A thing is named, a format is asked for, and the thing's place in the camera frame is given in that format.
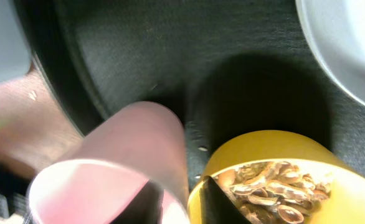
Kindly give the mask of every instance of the brown floor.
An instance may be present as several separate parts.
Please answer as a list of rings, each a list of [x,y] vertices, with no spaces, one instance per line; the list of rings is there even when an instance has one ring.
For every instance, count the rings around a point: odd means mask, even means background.
[[[35,69],[0,84],[0,124],[0,164],[27,178],[81,141]]]

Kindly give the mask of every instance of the pink container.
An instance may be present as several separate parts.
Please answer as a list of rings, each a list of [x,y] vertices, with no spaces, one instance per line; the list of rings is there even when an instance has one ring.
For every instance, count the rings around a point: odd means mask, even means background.
[[[123,108],[30,187],[39,224],[109,223],[149,181],[164,189],[161,223],[189,223],[183,127],[151,102]]]

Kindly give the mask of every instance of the yellow container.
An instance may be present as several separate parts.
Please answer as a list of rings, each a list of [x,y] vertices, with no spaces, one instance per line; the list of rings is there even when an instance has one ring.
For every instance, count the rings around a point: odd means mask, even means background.
[[[305,223],[364,223],[365,179],[314,140],[286,131],[256,131],[223,144],[206,165],[202,178],[253,162],[298,160],[317,172],[332,172],[331,197]],[[201,224],[201,180],[188,199],[192,224]]]

